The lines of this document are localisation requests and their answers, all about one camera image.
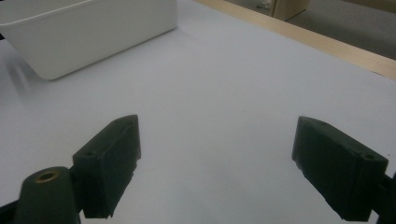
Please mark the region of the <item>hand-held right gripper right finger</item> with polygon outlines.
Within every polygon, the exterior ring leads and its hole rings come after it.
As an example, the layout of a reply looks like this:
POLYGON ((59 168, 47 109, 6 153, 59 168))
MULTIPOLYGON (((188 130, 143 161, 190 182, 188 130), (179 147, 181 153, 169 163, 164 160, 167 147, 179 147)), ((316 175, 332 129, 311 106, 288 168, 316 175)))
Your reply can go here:
POLYGON ((389 161, 331 124, 300 116, 291 158, 346 221, 389 221, 389 161))

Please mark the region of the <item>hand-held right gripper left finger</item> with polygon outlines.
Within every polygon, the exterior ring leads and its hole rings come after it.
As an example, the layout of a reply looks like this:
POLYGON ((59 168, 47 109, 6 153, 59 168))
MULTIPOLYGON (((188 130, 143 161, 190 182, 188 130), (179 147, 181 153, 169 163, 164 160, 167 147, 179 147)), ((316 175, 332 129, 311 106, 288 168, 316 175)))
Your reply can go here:
POLYGON ((137 115, 111 121, 73 155, 78 208, 86 218, 113 216, 140 158, 137 115))

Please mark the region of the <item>white plastic storage bin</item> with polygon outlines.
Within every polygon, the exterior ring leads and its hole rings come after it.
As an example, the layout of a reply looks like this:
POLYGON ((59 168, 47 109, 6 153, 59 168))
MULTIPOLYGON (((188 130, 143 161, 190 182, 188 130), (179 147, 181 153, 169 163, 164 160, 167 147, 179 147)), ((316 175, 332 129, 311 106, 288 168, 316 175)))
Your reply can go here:
POLYGON ((2 0, 0 35, 52 80, 177 27, 177 0, 2 0))

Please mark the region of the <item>white table mat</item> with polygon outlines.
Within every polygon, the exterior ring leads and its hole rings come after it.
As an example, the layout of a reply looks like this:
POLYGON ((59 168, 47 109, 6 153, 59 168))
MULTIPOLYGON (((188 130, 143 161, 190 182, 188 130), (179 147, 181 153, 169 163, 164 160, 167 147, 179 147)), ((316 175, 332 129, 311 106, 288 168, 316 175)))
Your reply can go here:
POLYGON ((0 206, 110 121, 139 118, 142 157, 112 218, 84 224, 346 224, 291 152, 301 116, 396 173, 396 81, 178 0, 176 30, 74 74, 38 77, 0 41, 0 206))

